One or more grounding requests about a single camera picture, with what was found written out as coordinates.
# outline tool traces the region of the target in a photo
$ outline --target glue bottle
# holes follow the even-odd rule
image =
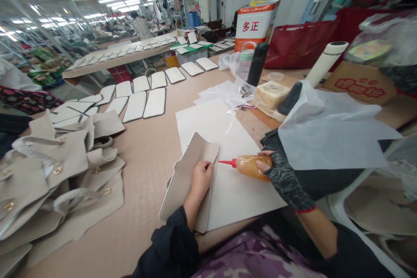
[[[243,175],[269,182],[269,178],[256,166],[256,161],[272,166],[272,159],[269,156],[240,156],[237,159],[219,161],[219,163],[232,165]]]

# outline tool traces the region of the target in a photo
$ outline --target bag pieces pile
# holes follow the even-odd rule
[[[32,267],[80,239],[124,203],[125,162],[110,137],[125,129],[116,112],[65,129],[50,114],[30,122],[32,135],[13,143],[0,172],[0,277],[29,251]]]

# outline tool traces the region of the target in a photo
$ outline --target black sleeve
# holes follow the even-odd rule
[[[156,229],[152,245],[140,257],[133,277],[190,277],[200,260],[197,241],[187,226],[184,207],[177,209],[166,226]]]
[[[393,277],[354,231],[338,223],[334,225],[338,229],[338,252],[327,260],[310,260],[312,269],[329,278]]]

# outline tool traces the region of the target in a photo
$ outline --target worker's hand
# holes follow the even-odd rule
[[[297,213],[309,212],[316,204],[301,187],[291,165],[275,151],[261,151],[258,155],[270,156],[274,167],[256,161],[257,167],[271,180],[281,198],[294,208]]]
[[[213,164],[209,161],[200,161],[192,171],[191,193],[201,200],[210,188],[213,175]]]

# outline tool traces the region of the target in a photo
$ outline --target plastic bag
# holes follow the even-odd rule
[[[417,64],[417,10],[365,19],[344,54],[349,62],[375,67]]]
[[[250,62],[244,62],[244,64],[242,64],[240,61],[240,54],[240,52],[235,52],[233,54],[221,55],[218,59],[218,66],[220,71],[230,69],[234,78],[239,77],[246,81],[248,80],[250,68],[247,63],[250,65]]]

